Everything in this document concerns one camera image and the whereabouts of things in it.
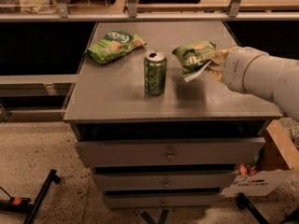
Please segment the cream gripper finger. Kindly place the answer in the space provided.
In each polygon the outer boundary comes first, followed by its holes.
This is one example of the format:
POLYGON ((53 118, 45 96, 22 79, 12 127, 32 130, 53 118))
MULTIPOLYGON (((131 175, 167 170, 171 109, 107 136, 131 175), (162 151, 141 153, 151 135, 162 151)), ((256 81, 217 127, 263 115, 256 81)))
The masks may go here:
POLYGON ((226 58, 233 52, 237 51, 239 47, 232 47, 229 49, 214 50, 206 54, 206 58, 217 65, 222 65, 226 58))
POLYGON ((223 83, 222 69, 219 66, 209 66, 206 70, 215 80, 223 83))

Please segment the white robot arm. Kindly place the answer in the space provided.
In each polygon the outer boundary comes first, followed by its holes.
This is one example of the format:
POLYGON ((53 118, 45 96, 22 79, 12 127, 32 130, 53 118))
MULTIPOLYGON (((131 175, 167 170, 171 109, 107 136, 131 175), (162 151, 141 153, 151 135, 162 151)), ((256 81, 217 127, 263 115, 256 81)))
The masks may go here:
POLYGON ((251 47, 209 52, 220 67, 221 81, 238 93, 272 102, 288 117, 299 120, 299 61, 269 55, 251 47))

